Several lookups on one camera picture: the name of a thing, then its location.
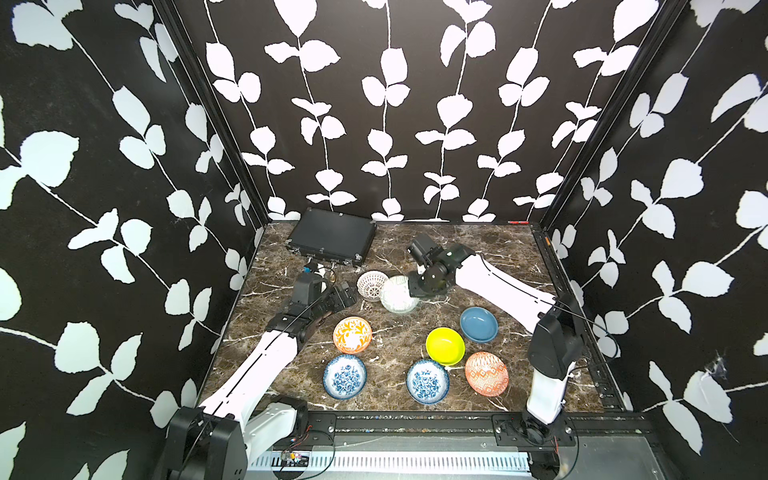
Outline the white red-patterned bowl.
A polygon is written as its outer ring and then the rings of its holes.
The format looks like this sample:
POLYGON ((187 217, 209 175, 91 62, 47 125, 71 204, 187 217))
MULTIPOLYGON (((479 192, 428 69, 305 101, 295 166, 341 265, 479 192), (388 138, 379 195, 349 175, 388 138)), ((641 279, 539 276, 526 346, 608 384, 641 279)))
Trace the white red-patterned bowl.
POLYGON ((389 279, 388 275, 381 271, 367 271, 357 280, 358 294, 368 302, 378 302, 381 298, 381 292, 384 284, 389 279))

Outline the white green-patterned bowl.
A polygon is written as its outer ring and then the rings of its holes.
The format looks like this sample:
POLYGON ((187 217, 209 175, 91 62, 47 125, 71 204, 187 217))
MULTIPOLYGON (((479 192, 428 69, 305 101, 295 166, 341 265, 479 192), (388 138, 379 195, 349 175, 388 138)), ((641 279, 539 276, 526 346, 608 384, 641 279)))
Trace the white green-patterned bowl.
POLYGON ((408 277, 396 275, 388 278, 381 288, 380 303, 394 314, 407 314, 413 311, 420 300, 409 293, 408 277))

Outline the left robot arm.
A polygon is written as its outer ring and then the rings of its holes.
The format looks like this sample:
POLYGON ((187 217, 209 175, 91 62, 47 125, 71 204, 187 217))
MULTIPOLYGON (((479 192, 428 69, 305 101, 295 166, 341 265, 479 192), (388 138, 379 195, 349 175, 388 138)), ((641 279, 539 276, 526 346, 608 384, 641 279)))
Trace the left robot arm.
POLYGON ((243 479, 249 464, 283 439, 304 435, 306 402, 280 397, 258 403, 324 319, 357 302, 355 288, 302 273, 285 309, 234 374, 196 407, 182 407, 168 427, 156 479, 243 479))

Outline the blue floral bowl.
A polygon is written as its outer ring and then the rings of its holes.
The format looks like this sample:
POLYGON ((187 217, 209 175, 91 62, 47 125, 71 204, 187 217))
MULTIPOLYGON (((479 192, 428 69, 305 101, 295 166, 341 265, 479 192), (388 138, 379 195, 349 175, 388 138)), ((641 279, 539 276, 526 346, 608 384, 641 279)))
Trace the blue floral bowl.
POLYGON ((356 356, 343 354, 326 366, 323 386, 326 393, 337 400, 349 400, 357 396, 367 382, 367 369, 356 356))
POLYGON ((410 396, 422 405, 441 402, 450 390, 448 372, 431 359, 415 362, 408 370, 406 387, 410 396))

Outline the orange floral bowl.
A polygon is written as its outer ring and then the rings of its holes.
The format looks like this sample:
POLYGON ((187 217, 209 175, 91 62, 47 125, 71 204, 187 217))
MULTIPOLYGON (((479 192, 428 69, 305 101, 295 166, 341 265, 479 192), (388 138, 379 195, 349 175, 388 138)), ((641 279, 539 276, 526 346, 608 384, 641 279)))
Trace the orange floral bowl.
POLYGON ((357 354, 364 351, 372 338, 371 325, 362 317, 344 318, 333 331, 333 343, 343 354, 357 354))

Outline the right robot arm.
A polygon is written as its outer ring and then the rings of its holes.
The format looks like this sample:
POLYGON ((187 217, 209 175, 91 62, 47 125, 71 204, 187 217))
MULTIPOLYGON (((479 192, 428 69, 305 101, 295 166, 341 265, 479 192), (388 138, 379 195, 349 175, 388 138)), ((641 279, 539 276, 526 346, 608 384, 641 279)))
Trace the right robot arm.
POLYGON ((420 266, 407 275, 410 296, 433 298, 458 286, 500 308, 532 334, 527 353, 534 369, 531 391, 526 409, 508 425, 531 445, 556 440, 565 429, 562 411, 569 374, 584 347, 584 329, 575 325, 577 314, 463 244, 444 248, 419 234, 407 251, 420 266))

